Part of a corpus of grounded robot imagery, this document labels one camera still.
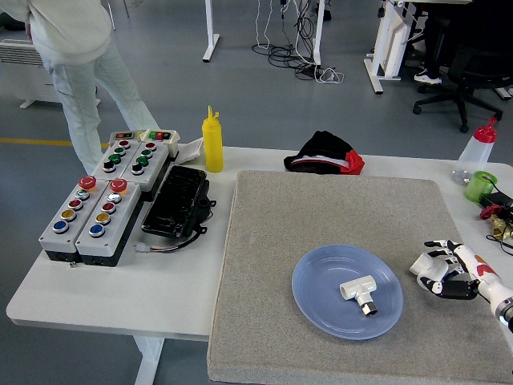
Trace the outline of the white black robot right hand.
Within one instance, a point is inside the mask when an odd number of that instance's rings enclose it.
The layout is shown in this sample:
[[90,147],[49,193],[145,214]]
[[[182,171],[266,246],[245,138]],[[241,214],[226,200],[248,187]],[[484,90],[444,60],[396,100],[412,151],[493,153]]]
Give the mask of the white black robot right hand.
[[432,250],[422,253],[410,267],[417,283],[446,299],[471,300],[482,295],[496,317],[512,308],[512,289],[468,246],[451,240],[427,241]]

